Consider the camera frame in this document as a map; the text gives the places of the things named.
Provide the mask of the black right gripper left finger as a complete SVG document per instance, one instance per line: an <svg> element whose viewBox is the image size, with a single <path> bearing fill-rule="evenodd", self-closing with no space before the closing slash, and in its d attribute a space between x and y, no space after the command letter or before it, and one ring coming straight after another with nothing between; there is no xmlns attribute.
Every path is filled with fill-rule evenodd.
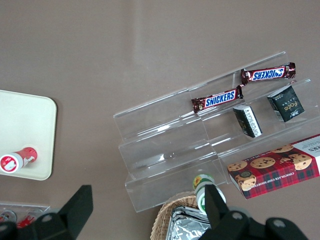
<svg viewBox="0 0 320 240"><path fill-rule="evenodd" d="M19 240L75 240L93 212L91 185L82 185L58 211L41 215L35 222L19 229Z"/></svg>

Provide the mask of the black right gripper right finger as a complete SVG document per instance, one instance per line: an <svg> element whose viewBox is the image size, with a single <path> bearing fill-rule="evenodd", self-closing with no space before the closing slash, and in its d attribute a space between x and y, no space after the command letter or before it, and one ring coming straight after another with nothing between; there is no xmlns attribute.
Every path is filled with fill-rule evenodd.
<svg viewBox="0 0 320 240"><path fill-rule="evenodd" d="M251 240L250 218L242 211L230 210L214 185L205 186L205 211L210 228L201 240Z"/></svg>

